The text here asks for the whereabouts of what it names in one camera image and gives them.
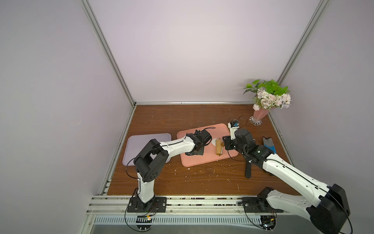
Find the pink glass vase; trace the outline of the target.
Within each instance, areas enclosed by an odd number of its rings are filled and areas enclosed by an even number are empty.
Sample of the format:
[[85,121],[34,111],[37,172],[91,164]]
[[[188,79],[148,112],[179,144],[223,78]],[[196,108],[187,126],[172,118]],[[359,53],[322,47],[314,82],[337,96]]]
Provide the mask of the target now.
[[260,126],[262,124],[262,119],[268,115],[270,110],[260,108],[255,110],[252,117],[249,118],[249,122],[254,126]]

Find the wooden rolling pin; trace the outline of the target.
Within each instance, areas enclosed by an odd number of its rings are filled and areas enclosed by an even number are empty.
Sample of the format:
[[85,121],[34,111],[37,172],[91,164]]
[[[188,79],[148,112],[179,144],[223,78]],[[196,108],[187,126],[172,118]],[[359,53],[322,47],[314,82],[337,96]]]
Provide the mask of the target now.
[[223,148],[225,147],[225,143],[221,139],[215,139],[215,154],[217,156],[221,156],[223,154]]

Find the black handled metal scraper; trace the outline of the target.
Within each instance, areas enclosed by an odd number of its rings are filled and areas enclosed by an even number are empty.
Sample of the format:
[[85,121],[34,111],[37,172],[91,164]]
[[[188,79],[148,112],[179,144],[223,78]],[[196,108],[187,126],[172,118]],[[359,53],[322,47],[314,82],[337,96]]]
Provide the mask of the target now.
[[252,160],[248,160],[246,162],[246,166],[245,166],[245,177],[246,178],[251,178],[252,176]]

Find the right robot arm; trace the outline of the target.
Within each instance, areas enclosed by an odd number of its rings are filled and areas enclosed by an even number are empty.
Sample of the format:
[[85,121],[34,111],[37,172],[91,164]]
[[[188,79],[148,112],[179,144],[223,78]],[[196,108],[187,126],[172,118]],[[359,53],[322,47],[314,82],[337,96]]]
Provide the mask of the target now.
[[257,165],[278,177],[301,196],[280,193],[266,187],[258,200],[274,210],[284,210],[308,219],[324,234],[340,234],[350,222],[350,208],[345,190],[337,184],[329,186],[303,173],[283,160],[273,150],[258,145],[252,134],[239,127],[229,126],[229,136],[223,137],[225,149],[236,150],[246,160],[245,177],[251,178],[251,166]]

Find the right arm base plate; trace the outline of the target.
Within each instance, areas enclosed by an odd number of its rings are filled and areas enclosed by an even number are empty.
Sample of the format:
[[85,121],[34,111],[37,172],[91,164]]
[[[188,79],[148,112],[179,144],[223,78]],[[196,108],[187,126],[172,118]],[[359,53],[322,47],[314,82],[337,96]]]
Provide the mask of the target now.
[[266,199],[258,197],[243,197],[238,205],[242,206],[247,213],[284,213],[284,210],[274,209]]

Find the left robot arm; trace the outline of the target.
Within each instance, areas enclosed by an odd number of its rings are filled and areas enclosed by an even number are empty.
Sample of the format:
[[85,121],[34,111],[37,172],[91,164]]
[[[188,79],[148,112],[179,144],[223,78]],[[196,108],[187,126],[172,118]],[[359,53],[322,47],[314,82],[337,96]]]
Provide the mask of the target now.
[[168,160],[180,154],[198,155],[211,140],[212,136],[206,129],[187,133],[173,141],[151,139],[133,160],[138,176],[137,197],[140,202],[149,204],[154,200],[154,181]]

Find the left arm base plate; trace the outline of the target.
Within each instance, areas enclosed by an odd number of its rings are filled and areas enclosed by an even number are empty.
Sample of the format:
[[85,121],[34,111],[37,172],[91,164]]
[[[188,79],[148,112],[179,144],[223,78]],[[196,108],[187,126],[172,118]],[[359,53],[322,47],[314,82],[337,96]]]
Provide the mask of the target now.
[[154,197],[150,201],[143,203],[140,198],[130,198],[127,212],[129,213],[165,213],[166,197]]

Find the small dough piece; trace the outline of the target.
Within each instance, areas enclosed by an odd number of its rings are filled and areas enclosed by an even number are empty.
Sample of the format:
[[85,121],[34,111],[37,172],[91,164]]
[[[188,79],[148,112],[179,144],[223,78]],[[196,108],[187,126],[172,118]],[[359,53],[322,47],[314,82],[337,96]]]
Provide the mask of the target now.
[[216,147],[216,141],[217,141],[217,140],[218,140],[217,138],[213,138],[212,141],[211,141],[211,144],[212,144],[214,147]]

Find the purple silicone mat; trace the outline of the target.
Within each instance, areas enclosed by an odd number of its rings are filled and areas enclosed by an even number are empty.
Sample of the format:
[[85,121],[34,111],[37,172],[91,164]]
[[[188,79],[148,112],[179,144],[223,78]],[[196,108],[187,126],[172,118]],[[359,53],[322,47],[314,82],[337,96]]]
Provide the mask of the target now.
[[149,135],[134,135],[129,137],[122,160],[123,165],[134,166],[134,163],[130,162],[130,160],[135,158],[144,148],[144,146],[152,139],[156,139],[158,142],[171,141],[171,134],[161,133]]

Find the blue work glove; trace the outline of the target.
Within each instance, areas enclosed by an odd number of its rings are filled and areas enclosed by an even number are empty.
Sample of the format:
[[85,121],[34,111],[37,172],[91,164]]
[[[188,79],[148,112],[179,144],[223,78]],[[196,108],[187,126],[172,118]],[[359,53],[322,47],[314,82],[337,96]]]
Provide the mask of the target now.
[[263,143],[264,143],[264,146],[266,146],[271,151],[273,151],[274,154],[277,153],[275,145],[274,145],[273,140],[272,140],[271,137],[263,137]]

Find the aluminium frame rail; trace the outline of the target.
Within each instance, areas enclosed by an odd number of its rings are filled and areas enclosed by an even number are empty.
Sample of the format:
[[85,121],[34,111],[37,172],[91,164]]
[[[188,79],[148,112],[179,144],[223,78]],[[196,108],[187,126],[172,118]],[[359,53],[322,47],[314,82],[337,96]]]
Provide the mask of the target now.
[[[226,195],[226,196],[167,196],[166,212],[161,215],[243,215],[242,206],[238,203],[243,197],[256,197],[250,195]],[[94,196],[92,197],[86,215],[123,215],[128,207],[131,196]],[[131,213],[137,215],[155,213]],[[273,215],[284,213],[247,213],[256,215]]]

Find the artificial flower bouquet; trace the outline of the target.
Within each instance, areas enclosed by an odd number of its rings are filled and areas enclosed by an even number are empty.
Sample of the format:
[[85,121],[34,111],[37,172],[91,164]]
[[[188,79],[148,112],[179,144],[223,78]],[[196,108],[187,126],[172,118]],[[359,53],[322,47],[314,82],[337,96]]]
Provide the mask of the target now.
[[244,94],[251,92],[255,96],[253,98],[253,109],[255,111],[272,110],[275,108],[288,108],[291,106],[291,95],[288,86],[281,87],[274,80],[260,81],[255,80],[248,83],[244,88]]

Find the pink silicone mat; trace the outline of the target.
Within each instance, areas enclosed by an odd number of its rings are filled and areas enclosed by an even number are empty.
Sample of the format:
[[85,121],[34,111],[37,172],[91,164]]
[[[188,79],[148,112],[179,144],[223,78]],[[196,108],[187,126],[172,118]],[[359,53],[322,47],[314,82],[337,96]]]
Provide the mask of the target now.
[[[211,134],[213,138],[222,139],[224,136],[230,135],[229,129],[226,124],[219,123],[215,125],[209,125],[205,127],[199,127],[189,130],[180,131],[177,133],[177,139],[184,137],[187,133],[194,133],[196,130],[203,130],[207,127],[214,127],[214,129],[207,129],[207,131]],[[194,156],[187,156],[186,154],[181,154],[181,163],[185,167],[192,167],[204,163],[210,163],[218,160],[229,159],[230,156],[233,158],[237,156],[239,153],[235,150],[227,151],[223,148],[223,154],[221,156],[217,156],[215,154],[215,147],[210,143],[208,146],[204,148],[204,154],[202,156],[194,155]]]

